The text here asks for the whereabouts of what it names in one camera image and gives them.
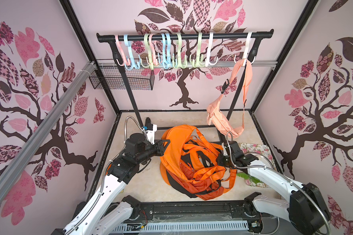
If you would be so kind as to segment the pink fanny pack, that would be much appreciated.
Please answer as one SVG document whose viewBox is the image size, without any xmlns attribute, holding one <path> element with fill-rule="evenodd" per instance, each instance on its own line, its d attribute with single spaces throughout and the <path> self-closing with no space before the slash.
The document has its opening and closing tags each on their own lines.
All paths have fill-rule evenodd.
<svg viewBox="0 0 353 235">
<path fill-rule="evenodd" d="M 242 124 L 236 128 L 232 127 L 229 123 L 229 116 L 223 114 L 220 110 L 220 104 L 222 98 L 232 91 L 233 98 L 228 113 L 231 114 L 239 100 L 239 96 L 242 95 L 242 108 L 246 106 L 247 94 L 249 86 L 253 79 L 253 67 L 248 59 L 238 60 L 232 68 L 230 77 L 225 80 L 224 84 L 219 87 L 220 96 L 215 99 L 207 107 L 207 124 L 213 124 L 217 130 L 222 134 L 226 135 L 230 132 L 234 138 L 239 137 L 245 130 L 244 117 L 242 117 Z"/>
</svg>

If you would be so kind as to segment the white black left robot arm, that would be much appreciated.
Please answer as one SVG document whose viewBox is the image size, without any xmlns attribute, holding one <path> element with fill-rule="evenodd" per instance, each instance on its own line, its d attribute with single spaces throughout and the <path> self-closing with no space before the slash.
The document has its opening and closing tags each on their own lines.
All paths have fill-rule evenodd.
<svg viewBox="0 0 353 235">
<path fill-rule="evenodd" d="M 170 140 L 155 140 L 153 143 L 144 134 L 132 134 L 119 154 L 109 162 L 100 188 L 81 211 L 63 229 L 55 229 L 54 235 L 108 235 L 128 220 L 140 202 L 130 197 L 123 200 L 111 212 L 107 212 L 117 195 L 140 171 L 140 164 L 154 156 L 165 154 Z"/>
</svg>

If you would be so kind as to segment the red orange fanny pack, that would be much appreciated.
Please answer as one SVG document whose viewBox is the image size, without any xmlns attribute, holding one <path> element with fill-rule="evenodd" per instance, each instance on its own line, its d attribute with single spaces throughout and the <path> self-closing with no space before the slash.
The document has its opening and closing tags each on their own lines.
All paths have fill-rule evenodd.
<svg viewBox="0 0 353 235">
<path fill-rule="evenodd" d="M 179 161 L 183 178 L 168 173 L 169 184 L 190 198 L 205 201 L 227 193 L 234 186 L 237 171 L 218 166 L 217 157 L 221 152 L 218 144 L 189 140 L 182 147 Z"/>
</svg>

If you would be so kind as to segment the black fanny pack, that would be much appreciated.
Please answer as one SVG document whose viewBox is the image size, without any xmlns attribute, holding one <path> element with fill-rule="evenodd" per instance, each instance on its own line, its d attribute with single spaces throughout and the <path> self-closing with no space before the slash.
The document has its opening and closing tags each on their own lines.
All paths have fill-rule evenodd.
<svg viewBox="0 0 353 235">
<path fill-rule="evenodd" d="M 166 153 L 160 163 L 163 180 L 190 198 L 211 200 L 221 196 L 227 190 L 222 186 L 227 169 L 217 164 L 221 149 L 216 144 L 213 148 L 186 144 L 179 151 Z"/>
</svg>

